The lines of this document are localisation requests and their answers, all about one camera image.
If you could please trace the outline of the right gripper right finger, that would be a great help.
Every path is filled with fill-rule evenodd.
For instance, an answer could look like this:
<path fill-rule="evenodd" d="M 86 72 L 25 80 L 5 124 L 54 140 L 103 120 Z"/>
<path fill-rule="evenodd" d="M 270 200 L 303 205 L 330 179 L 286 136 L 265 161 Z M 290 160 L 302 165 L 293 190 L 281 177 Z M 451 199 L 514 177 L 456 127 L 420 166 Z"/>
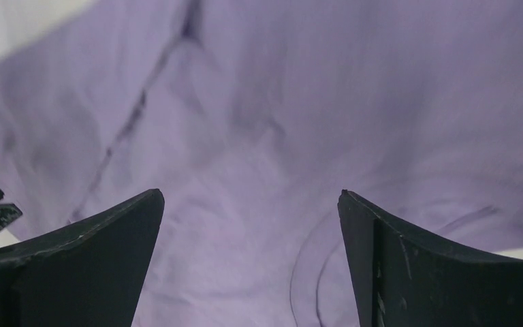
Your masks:
<path fill-rule="evenodd" d="M 338 214 L 361 326 L 523 326 L 523 260 L 448 240 L 348 190 Z"/>

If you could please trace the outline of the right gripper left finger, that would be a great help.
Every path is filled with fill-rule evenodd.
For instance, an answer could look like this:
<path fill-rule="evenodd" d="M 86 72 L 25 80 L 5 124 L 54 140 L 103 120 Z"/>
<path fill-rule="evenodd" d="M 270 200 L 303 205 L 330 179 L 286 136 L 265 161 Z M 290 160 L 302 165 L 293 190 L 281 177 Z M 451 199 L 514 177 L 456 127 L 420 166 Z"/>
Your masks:
<path fill-rule="evenodd" d="M 0 248 L 0 326 L 130 326 L 165 201 L 144 191 Z"/>

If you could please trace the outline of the lavender t shirt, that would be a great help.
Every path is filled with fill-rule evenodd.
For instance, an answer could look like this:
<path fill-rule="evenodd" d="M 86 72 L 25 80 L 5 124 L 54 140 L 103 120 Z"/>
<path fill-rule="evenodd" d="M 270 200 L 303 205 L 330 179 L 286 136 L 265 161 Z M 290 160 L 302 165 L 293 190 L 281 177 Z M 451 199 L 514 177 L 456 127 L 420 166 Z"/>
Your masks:
<path fill-rule="evenodd" d="M 0 62 L 19 239 L 158 188 L 134 326 L 354 326 L 348 189 L 523 247 L 523 1 L 97 1 Z"/>

